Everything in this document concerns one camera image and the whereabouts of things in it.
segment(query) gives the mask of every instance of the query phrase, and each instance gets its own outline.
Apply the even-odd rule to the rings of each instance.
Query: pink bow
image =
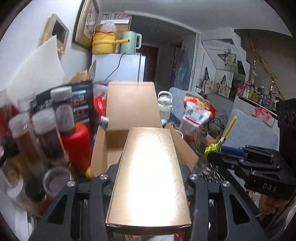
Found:
[[[259,117],[260,113],[263,115],[265,115],[265,114],[267,115],[263,120],[265,123],[267,123],[269,121],[269,119],[271,118],[271,114],[265,109],[262,109],[260,107],[255,107],[255,117],[256,118]]]

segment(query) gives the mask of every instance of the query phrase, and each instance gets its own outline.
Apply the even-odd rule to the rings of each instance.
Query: ceiling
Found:
[[[100,0],[104,12],[138,12],[179,22],[199,32],[217,28],[263,29],[291,36],[264,0]]]
[[[165,43],[177,44],[182,37],[195,33],[178,25],[162,20],[134,15],[131,31],[142,34],[142,42],[160,46]]]

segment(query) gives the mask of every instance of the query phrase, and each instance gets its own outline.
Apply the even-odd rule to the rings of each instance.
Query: mint green kettle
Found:
[[[126,31],[122,33],[123,38],[122,39],[129,39],[129,43],[123,43],[121,44],[120,53],[124,54],[135,54],[136,49],[140,49],[142,45],[142,35],[137,34],[133,31]]]

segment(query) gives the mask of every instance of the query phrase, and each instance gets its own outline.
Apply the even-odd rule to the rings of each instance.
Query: white paper sheet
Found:
[[[57,53],[57,37],[40,46],[16,71],[7,86],[7,95],[17,106],[17,100],[61,85],[65,73]]]

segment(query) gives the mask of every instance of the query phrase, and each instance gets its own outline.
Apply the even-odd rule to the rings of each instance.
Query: yellow pot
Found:
[[[93,54],[104,54],[104,53],[114,53],[115,45],[128,43],[129,39],[116,40],[116,34],[114,33],[96,33],[93,37],[92,42],[92,53]]]

